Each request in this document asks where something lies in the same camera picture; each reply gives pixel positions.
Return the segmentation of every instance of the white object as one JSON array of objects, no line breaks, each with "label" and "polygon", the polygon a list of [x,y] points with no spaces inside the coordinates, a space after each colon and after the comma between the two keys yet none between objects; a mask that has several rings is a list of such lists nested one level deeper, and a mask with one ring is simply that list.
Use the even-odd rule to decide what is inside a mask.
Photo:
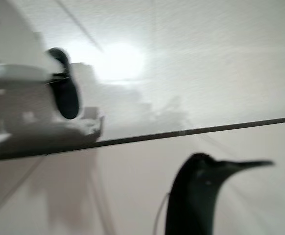
[{"label": "white object", "polygon": [[7,82],[44,82],[49,78],[46,70],[26,65],[0,64],[0,80]]}]

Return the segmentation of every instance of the blurry object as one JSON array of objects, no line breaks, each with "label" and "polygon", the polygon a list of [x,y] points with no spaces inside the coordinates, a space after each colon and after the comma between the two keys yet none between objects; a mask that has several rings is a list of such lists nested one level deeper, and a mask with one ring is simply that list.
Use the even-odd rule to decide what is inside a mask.
[{"label": "blurry object", "polygon": [[[0,0],[0,89],[49,83],[61,115],[73,119],[78,115],[79,102],[69,59],[59,48],[48,52],[50,57],[46,56],[39,38],[19,13],[6,1]],[[55,66],[52,72],[51,66],[46,66],[55,63],[52,57],[62,67],[60,73],[54,73],[59,71],[59,66]]]},{"label": "blurry object", "polygon": [[214,207],[222,184],[242,170],[273,165],[271,161],[216,161],[193,154],[179,170],[169,196],[166,235],[212,235]]},{"label": "blurry object", "polygon": [[79,101],[76,86],[71,76],[68,56],[60,48],[52,48],[48,52],[63,67],[62,73],[53,74],[53,79],[49,83],[55,103],[63,117],[73,119],[78,115]]}]

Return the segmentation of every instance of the white surface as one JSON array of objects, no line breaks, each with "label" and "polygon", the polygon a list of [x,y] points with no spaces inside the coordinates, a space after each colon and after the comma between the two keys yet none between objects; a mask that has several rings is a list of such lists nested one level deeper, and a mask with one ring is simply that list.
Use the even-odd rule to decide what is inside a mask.
[{"label": "white surface", "polygon": [[139,73],[126,51],[119,70],[105,67],[55,1],[12,2],[47,47],[106,69],[77,78],[87,84],[83,103],[104,107],[102,139],[285,117],[285,1],[61,0],[103,50],[122,43],[139,51]]},{"label": "white surface", "polygon": [[45,54],[39,34],[5,0],[0,0],[0,63],[39,67],[59,72],[60,66]]},{"label": "white surface", "polygon": [[276,164],[225,183],[215,235],[285,235],[285,123],[48,156],[1,205],[0,235],[150,235],[177,171],[198,151]]}]

